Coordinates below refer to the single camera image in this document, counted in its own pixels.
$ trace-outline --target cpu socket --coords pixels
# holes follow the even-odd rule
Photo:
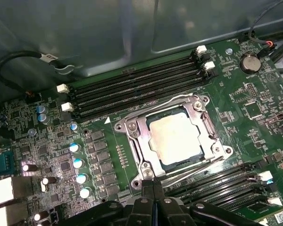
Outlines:
[[[163,178],[214,160],[225,160],[232,153],[223,146],[206,110],[207,96],[179,95],[162,104],[132,112],[117,122],[116,132],[125,133],[141,180]]]

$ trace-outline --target screw hole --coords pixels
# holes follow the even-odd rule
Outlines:
[[[134,181],[134,183],[133,183],[133,184],[134,184],[134,186],[135,186],[135,187],[138,187],[138,186],[140,185],[140,183],[139,183],[137,180],[136,180],[136,181]]]

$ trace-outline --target motherboard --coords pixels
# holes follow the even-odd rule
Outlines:
[[[158,177],[186,206],[283,226],[283,80],[261,49],[225,40],[1,103],[0,179],[32,177],[30,225],[125,205]]]

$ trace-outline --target green circuit board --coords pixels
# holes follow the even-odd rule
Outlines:
[[[232,55],[225,53],[231,48]],[[268,58],[261,59],[262,69],[253,75],[247,75],[239,68],[239,61],[245,52],[257,53],[261,49],[258,44],[249,41],[239,43],[237,39],[225,40],[207,45],[208,53],[214,61],[219,76],[213,78],[209,84],[184,93],[206,95],[210,98],[207,111],[214,123],[217,134],[224,145],[231,146],[234,154],[224,164],[235,166],[243,162],[256,162],[266,156],[281,156],[267,167],[274,177],[278,191],[270,193],[271,197],[279,197],[283,203],[283,133],[280,131],[283,121],[269,124],[268,119],[283,112],[283,80],[277,72],[273,62]],[[128,67],[141,69],[158,65],[171,60],[186,57],[189,51],[166,56]],[[91,84],[106,78],[116,77],[124,69],[104,73],[92,78],[72,83],[73,87]],[[140,191],[131,188],[130,183],[137,175],[136,164],[125,134],[116,133],[114,125],[128,113],[149,105],[169,100],[166,97],[135,108],[127,109],[109,116],[84,121],[79,124],[80,131],[74,133],[69,128],[69,117],[62,113],[61,103],[65,101],[55,89],[41,92],[42,100],[27,105],[24,100],[16,99],[0,104],[0,113],[8,119],[8,126],[15,130],[16,142],[11,149],[14,153],[16,175],[33,176],[35,195],[28,197],[31,215],[43,209],[50,209],[60,204],[65,205],[65,218],[98,205],[105,200],[118,200],[125,203]],[[50,123],[43,125],[37,120],[36,106],[44,105],[48,110]],[[36,135],[28,136],[28,130],[35,129]],[[102,131],[96,142],[90,141],[93,132]],[[71,143],[80,144],[82,151],[70,153]],[[108,173],[96,174],[100,165],[93,161],[92,151],[95,143],[106,145],[103,149],[109,153],[115,181],[109,186],[99,186],[103,176]],[[74,169],[72,161],[83,159],[85,167]],[[21,166],[26,163],[38,165],[41,170],[25,173]],[[75,182],[78,173],[90,175],[84,187],[90,187],[92,195],[88,199],[79,196],[82,185]],[[56,176],[59,182],[49,186],[48,192],[40,190],[40,178]],[[115,189],[112,195],[105,195],[107,189]],[[274,214],[283,208],[271,210],[268,213],[254,213],[250,216],[249,209],[239,211],[239,214],[258,220],[268,216],[270,226],[283,225]]]

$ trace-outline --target black capacitor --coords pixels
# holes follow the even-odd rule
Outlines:
[[[48,184],[54,184],[56,183],[57,178],[56,177],[47,177],[47,178],[43,178],[42,183],[44,185],[48,185]]]
[[[34,217],[33,217],[33,219],[34,219],[35,221],[39,221],[39,220],[45,219],[45,218],[48,217],[48,216],[49,216],[48,211],[47,211],[47,210],[43,210],[43,211],[41,211],[40,213],[35,214]]]
[[[24,172],[34,172],[38,170],[38,167],[34,164],[26,164],[22,167]]]
[[[49,220],[42,221],[38,223],[37,226],[50,226],[50,221]]]

